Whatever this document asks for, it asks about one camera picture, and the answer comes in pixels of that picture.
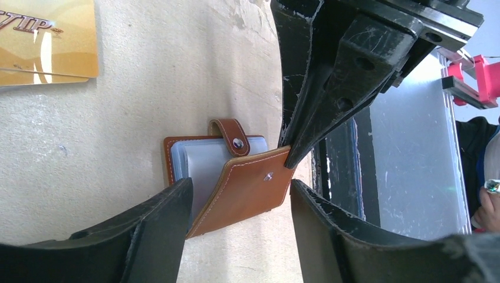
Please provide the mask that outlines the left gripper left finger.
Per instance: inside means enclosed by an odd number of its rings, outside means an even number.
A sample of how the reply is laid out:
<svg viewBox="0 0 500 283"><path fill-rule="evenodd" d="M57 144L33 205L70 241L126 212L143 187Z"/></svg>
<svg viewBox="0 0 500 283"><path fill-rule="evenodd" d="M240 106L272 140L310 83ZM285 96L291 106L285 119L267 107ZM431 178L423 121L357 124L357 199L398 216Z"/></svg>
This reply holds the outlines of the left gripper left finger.
<svg viewBox="0 0 500 283"><path fill-rule="evenodd" d="M1 245L2 282L176 282L193 199L181 179L64 241Z"/></svg>

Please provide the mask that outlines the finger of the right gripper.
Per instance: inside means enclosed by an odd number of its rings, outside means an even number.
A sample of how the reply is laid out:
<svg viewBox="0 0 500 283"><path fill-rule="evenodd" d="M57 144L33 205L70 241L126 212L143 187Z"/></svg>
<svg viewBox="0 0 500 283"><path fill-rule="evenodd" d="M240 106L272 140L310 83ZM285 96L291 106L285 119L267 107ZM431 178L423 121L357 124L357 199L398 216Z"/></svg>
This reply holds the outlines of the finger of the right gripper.
<svg viewBox="0 0 500 283"><path fill-rule="evenodd" d="M294 168L328 133L368 106L396 72L416 37L367 15L357 15L333 45L311 41L297 104L283 144Z"/></svg>
<svg viewBox="0 0 500 283"><path fill-rule="evenodd" d="M282 71L282 123L278 146L291 142L291 124L311 60L313 21L323 1L271 1Z"/></svg>

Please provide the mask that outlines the brown leather card holder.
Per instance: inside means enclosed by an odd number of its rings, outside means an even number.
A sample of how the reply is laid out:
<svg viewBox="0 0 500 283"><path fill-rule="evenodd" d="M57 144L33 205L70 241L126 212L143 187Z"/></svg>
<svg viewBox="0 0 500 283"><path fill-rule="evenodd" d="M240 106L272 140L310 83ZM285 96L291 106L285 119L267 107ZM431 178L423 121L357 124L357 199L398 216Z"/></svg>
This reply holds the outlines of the brown leather card holder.
<svg viewBox="0 0 500 283"><path fill-rule="evenodd" d="M166 137L163 150L168 182L193 183L188 239L281 206L295 172L284 165L290 146L270 150L237 119L211 120L205 136Z"/></svg>

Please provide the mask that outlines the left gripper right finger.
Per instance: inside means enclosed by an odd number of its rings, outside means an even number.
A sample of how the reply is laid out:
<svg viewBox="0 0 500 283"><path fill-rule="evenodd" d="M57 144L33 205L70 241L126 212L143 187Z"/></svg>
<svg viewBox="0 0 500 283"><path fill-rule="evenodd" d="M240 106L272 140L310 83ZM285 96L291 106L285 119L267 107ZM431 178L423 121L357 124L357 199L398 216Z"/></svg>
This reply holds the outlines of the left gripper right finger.
<svg viewBox="0 0 500 283"><path fill-rule="evenodd" d="M304 282L498 282L499 234L423 241L386 231L291 182Z"/></svg>

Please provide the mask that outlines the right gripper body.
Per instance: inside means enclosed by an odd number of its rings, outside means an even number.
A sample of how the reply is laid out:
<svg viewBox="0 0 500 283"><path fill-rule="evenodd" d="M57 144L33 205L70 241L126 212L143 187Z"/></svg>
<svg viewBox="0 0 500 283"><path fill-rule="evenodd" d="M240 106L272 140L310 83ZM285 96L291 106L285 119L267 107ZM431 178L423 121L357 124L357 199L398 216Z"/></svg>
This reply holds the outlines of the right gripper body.
<svg viewBox="0 0 500 283"><path fill-rule="evenodd" d="M342 35L357 15L367 15L416 37L403 62L381 93L398 87L436 47L457 51L483 24L483 15L467 9L467 1L329 1L327 11Z"/></svg>

